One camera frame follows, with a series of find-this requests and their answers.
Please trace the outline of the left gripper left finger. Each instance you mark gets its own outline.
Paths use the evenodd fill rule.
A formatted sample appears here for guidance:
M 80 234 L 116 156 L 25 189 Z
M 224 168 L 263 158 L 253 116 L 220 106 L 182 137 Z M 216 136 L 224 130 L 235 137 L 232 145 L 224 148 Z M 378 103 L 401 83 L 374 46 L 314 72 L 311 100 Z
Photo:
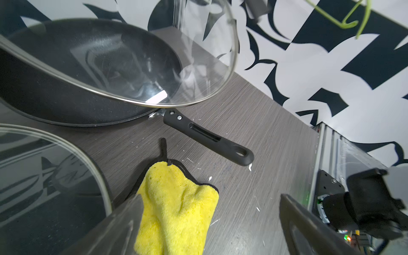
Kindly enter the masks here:
M 134 194 L 63 255 L 135 255 L 143 200 Z

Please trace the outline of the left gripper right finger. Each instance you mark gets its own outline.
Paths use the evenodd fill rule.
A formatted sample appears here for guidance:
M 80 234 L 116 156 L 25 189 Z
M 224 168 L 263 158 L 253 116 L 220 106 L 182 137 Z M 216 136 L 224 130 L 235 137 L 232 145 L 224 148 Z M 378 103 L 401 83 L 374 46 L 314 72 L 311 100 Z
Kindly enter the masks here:
M 291 255 L 359 254 L 288 194 L 280 197 L 279 218 Z

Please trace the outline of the yellow cleaning cloth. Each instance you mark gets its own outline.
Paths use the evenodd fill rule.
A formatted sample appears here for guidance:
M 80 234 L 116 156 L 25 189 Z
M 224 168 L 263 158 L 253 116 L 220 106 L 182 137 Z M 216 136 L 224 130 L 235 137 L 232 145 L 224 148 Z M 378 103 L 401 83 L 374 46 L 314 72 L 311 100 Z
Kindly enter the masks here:
M 140 195 L 143 213 L 133 246 L 138 255 L 201 255 L 220 195 L 209 183 L 198 182 L 178 160 L 167 155 L 148 163 L 131 195 Z

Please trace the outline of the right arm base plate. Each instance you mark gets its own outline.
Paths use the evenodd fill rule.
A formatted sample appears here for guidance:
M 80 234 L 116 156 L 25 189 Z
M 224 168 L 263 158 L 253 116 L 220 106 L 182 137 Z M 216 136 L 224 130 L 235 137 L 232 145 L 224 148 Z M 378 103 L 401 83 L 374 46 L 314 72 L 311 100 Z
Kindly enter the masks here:
M 344 193 L 345 188 L 341 182 L 337 181 L 324 170 L 319 170 L 317 173 L 316 186 L 311 211 L 314 215 L 320 218 L 323 223 L 329 224 L 329 219 L 323 209 L 323 200 L 326 197 L 338 193 Z

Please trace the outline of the large glass pot lid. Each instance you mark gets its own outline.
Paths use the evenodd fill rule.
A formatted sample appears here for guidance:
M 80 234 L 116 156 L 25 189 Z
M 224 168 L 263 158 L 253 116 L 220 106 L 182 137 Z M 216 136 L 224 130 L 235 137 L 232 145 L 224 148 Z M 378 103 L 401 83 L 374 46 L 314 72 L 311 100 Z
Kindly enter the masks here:
M 1 254 L 58 255 L 113 211 L 97 164 L 31 127 L 1 125 Z

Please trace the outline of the small glass pan lid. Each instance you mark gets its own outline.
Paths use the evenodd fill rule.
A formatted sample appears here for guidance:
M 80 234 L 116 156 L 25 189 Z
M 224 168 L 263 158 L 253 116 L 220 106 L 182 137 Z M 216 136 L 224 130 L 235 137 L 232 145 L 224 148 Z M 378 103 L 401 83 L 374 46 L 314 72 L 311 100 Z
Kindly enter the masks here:
M 73 87 L 140 106 L 214 97 L 238 46 L 228 1 L 1 2 L 1 49 Z

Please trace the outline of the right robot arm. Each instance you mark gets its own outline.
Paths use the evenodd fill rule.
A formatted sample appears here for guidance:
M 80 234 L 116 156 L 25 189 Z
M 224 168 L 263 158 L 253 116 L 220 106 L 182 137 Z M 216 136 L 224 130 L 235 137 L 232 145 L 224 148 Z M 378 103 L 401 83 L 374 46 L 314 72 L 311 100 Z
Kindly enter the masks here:
M 396 240 L 408 230 L 408 216 L 405 213 L 408 201 L 397 194 L 402 190 L 386 183 L 389 171 L 374 168 L 350 175 L 346 188 L 329 193 L 329 186 L 323 186 L 324 193 L 316 198 L 316 206 L 322 221 L 337 231 L 363 231 L 383 240 Z

